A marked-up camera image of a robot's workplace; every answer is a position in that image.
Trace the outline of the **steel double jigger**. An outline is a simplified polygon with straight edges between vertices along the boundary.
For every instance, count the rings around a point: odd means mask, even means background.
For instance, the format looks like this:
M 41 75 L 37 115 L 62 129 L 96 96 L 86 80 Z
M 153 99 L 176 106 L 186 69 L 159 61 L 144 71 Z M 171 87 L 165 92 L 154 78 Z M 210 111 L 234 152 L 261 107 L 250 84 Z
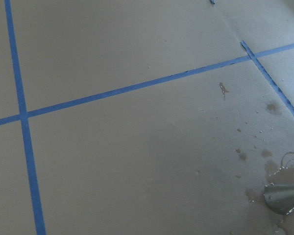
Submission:
M 264 199 L 273 212 L 288 215 L 294 210 L 294 184 L 266 185 Z

